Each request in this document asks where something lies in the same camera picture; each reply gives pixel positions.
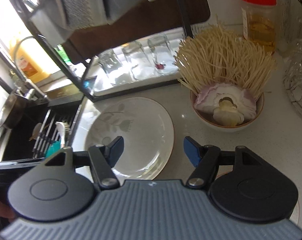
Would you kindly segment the person left hand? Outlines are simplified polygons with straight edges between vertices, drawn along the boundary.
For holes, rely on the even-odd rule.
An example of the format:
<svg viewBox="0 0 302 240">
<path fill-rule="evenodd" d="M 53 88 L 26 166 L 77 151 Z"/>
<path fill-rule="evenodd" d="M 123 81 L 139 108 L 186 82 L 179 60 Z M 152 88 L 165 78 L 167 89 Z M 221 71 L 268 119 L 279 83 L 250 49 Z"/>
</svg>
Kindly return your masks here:
<svg viewBox="0 0 302 240">
<path fill-rule="evenodd" d="M 0 217 L 8 219 L 10 222 L 15 220 L 15 213 L 6 204 L 0 201 Z"/>
</svg>

